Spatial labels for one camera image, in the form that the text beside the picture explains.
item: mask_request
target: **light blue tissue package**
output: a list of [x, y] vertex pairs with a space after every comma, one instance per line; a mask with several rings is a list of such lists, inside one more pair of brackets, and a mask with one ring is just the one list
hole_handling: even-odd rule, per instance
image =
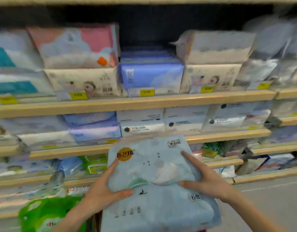
[[70, 126], [79, 126], [92, 124], [99, 121], [116, 120], [116, 112], [95, 112], [95, 113], [80, 113], [63, 115], [67, 124]]
[[109, 178], [109, 188], [132, 188], [134, 195], [103, 211], [101, 232], [197, 231], [221, 224], [214, 199], [177, 184], [201, 179], [201, 172], [185, 160], [182, 150], [192, 154], [182, 135], [110, 148], [108, 166], [116, 156], [119, 163]]
[[184, 65], [172, 54], [121, 57], [124, 89], [142, 87], [180, 87]]
[[68, 132], [76, 142], [120, 138], [121, 127], [116, 121], [100, 121], [87, 125], [71, 127]]

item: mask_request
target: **green wet wipe package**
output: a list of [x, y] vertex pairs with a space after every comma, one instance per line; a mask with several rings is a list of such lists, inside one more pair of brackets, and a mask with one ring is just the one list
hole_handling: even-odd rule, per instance
[[107, 154], [79, 156], [79, 158], [83, 161], [83, 166], [89, 174], [100, 174], [107, 170]]
[[201, 147], [202, 156], [215, 158], [219, 154], [220, 145], [218, 142], [204, 143]]
[[[52, 230], [82, 197], [46, 198], [30, 202], [19, 211], [21, 232], [46, 232]], [[86, 222], [77, 232], [85, 232]]]

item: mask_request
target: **green package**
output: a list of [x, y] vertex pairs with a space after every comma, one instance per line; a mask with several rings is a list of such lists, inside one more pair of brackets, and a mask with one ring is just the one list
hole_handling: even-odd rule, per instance
[[107, 170], [107, 154], [79, 156], [79, 158], [83, 161], [83, 166], [89, 174], [100, 174]]

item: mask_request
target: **orange graphic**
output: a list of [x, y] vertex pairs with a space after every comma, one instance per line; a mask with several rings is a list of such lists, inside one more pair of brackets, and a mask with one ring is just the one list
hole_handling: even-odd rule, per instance
[[108, 64], [108, 61], [104, 57], [100, 57], [97, 61], [101, 66], [105, 66]]
[[124, 147], [117, 152], [116, 157], [118, 157], [119, 161], [125, 162], [130, 160], [133, 155], [133, 151], [129, 147]]

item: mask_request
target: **product label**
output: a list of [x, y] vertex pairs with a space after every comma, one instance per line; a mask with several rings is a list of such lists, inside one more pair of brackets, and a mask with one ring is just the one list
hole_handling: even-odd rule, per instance
[[0, 95], [0, 103], [2, 105], [9, 105], [9, 104], [18, 104], [19, 101], [10, 93]]

